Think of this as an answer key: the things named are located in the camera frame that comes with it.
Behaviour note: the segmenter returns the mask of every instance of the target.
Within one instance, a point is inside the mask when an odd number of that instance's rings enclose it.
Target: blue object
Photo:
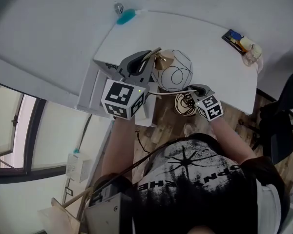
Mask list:
[[[117,20],[117,24],[123,25],[136,15],[136,12],[134,9],[127,9],[123,11],[122,16]]]
[[[236,40],[241,40],[243,38],[242,35],[240,35],[239,33],[233,31],[233,30],[230,30],[230,35],[232,36],[233,39],[236,39]]]

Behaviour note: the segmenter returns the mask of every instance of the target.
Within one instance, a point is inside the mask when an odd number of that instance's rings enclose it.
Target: white cube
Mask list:
[[[197,102],[196,107],[199,114],[208,121],[216,119],[224,114],[220,101],[216,98],[215,94]]]
[[[90,173],[91,159],[86,155],[69,154],[66,165],[66,176],[77,183],[88,178]]]
[[[146,100],[146,89],[121,81],[108,79],[101,103],[110,115],[131,119]]]

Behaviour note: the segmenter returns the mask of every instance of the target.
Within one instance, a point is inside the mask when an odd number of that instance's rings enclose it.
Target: small bottle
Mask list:
[[[122,13],[124,11],[124,7],[123,5],[120,3],[120,2],[115,2],[114,3],[114,9],[115,9],[115,12],[116,14],[121,17],[122,16]]]
[[[253,44],[249,51],[243,55],[242,60],[244,64],[249,67],[252,66],[252,64],[254,64],[255,62],[257,62],[261,54],[261,47],[258,44]]]

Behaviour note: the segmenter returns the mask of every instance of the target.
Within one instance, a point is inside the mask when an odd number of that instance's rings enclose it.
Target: window frame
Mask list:
[[[37,97],[35,98],[36,98],[36,101],[35,101],[33,111],[30,117],[30,121],[28,124],[28,128],[27,128],[27,135],[26,135],[25,147],[24,147],[23,168],[15,168],[15,169],[0,168],[0,184],[27,182],[27,181],[44,179],[48,177],[60,176],[65,174],[66,165],[32,169],[32,161],[33,161],[36,137],[37,137],[39,125],[42,119],[44,107],[46,105],[45,99],[41,99]],[[0,156],[9,154],[11,152],[12,151],[9,150]]]
[[[15,110],[15,114],[14,114],[14,118],[13,118],[13,120],[16,120],[16,122],[19,119],[19,114],[20,114],[21,104],[23,102],[23,99],[24,99],[24,94],[21,93],[20,94],[20,97],[18,99],[18,102],[16,104],[16,110]],[[4,156],[4,155],[7,155],[7,154],[13,153],[14,139],[15,139],[15,130],[16,130],[17,123],[16,123],[16,125],[14,125],[14,123],[11,121],[11,124],[12,124],[12,133],[11,133],[11,136],[10,136],[10,138],[11,138],[10,139],[10,148],[9,148],[9,150],[6,150],[6,151],[0,153],[0,157],[1,156]]]

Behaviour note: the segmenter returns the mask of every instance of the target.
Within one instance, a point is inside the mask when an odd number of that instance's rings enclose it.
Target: yellow object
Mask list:
[[[230,41],[232,41],[233,43],[237,43],[237,40],[232,37],[230,38]]]
[[[240,41],[237,41],[236,44],[238,44],[241,47],[243,52],[248,52],[248,50],[245,47],[243,47]]]
[[[169,68],[175,60],[175,55],[171,50],[164,50],[155,55],[155,68],[165,70]]]
[[[253,44],[255,44],[255,42],[253,42],[252,40],[248,39],[247,37],[243,37],[240,40],[240,46],[242,48],[244,48],[246,50],[246,52],[250,50],[250,48],[252,47]]]

